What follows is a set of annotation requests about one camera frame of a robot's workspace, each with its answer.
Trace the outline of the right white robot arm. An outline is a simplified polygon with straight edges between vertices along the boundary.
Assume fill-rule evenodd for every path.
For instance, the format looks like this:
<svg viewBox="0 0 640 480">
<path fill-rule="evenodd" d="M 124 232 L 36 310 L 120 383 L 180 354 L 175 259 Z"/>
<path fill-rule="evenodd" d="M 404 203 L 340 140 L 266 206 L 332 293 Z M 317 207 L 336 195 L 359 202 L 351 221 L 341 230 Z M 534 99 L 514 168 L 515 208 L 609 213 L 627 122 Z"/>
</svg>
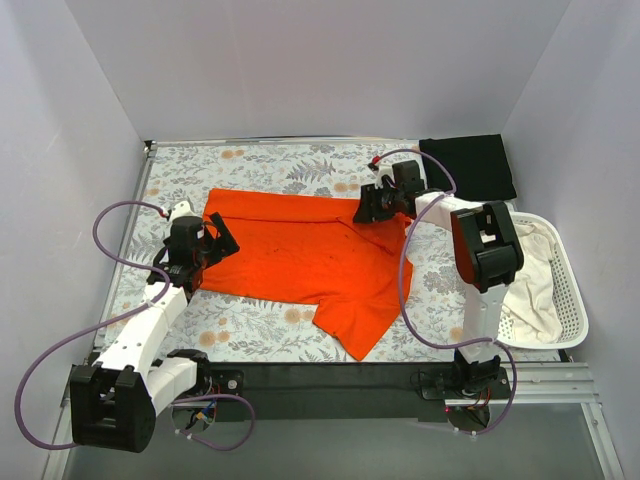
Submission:
<svg viewBox="0 0 640 480">
<path fill-rule="evenodd" d="M 453 189 L 428 189 L 414 160 L 381 165 L 377 156 L 368 164 L 376 174 L 373 183 L 361 187 L 353 221 L 373 224 L 403 214 L 412 220 L 402 247 L 398 270 L 401 316 L 411 334 L 437 350 L 451 350 L 451 377 L 443 385 L 464 393 L 482 393 L 498 380 L 500 351 L 497 340 L 501 312 L 508 287 L 524 265 L 524 254 L 508 207 L 502 201 L 472 202 L 455 196 Z M 465 286 L 463 336 L 455 344 L 435 344 L 413 327 L 406 311 L 404 262 L 413 232 L 421 221 L 452 234 L 454 259 Z"/>
</svg>

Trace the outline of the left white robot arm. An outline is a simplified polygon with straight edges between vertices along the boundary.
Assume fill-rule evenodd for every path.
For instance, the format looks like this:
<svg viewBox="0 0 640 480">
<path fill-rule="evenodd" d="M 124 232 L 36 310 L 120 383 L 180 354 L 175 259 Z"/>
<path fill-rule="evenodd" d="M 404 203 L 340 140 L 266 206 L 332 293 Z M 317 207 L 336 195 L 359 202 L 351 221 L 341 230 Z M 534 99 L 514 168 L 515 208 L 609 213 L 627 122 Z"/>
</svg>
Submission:
<svg viewBox="0 0 640 480">
<path fill-rule="evenodd" d="M 206 353 L 178 350 L 165 360 L 159 348 L 201 287 L 206 269 L 238 253 L 239 245 L 219 213 L 205 218 L 173 211 L 169 235 L 147 278 L 142 310 L 90 365 L 70 378 L 72 438 L 83 446 L 139 453 L 156 419 L 186 394 L 213 385 Z"/>
</svg>

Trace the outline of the orange t shirt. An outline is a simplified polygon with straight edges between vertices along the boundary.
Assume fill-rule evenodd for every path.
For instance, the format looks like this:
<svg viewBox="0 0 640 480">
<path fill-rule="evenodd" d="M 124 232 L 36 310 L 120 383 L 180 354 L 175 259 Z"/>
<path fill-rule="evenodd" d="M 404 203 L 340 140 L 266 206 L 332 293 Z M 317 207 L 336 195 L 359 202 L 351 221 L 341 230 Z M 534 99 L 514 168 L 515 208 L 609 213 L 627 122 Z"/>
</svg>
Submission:
<svg viewBox="0 0 640 480">
<path fill-rule="evenodd" d="M 314 324 L 362 361 L 400 314 L 413 266 L 402 255 L 402 215 L 356 224 L 356 199 L 213 189 L 204 213 L 221 215 L 239 250 L 203 275 L 204 289 L 316 306 Z"/>
</svg>

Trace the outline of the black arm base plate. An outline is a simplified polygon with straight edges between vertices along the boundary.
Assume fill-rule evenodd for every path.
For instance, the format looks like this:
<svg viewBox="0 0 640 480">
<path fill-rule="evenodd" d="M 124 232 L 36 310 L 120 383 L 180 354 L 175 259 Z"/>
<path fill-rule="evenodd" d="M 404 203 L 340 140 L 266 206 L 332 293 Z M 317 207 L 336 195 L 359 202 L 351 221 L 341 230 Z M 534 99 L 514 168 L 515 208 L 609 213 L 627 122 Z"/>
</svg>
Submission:
<svg viewBox="0 0 640 480">
<path fill-rule="evenodd" d="M 410 418 L 445 421 L 445 403 L 460 399 L 475 407 L 506 400 L 511 386 L 497 361 L 481 369 L 447 363 L 220 363 L 203 352 L 174 350 L 170 358 L 198 366 L 188 400 L 216 394 L 234 403 L 244 398 L 262 420 Z"/>
</svg>

